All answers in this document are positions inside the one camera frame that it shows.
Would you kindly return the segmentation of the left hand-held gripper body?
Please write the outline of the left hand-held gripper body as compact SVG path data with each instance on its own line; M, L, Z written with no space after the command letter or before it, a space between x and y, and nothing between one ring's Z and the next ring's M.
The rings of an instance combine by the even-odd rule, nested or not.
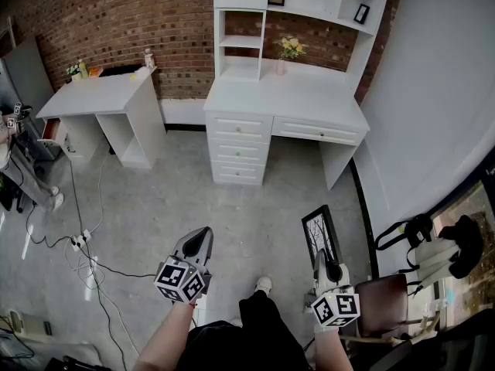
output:
M202 294L207 293L211 278L211 273L205 268L170 255L160 264L154 285L164 298L194 304Z

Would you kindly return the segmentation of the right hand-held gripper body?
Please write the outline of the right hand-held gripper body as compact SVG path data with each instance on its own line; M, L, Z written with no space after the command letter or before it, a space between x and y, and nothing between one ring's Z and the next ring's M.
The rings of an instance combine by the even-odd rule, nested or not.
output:
M306 307L316 318L317 328L342 328L360 316L360 299L348 279L316 281L315 294Z

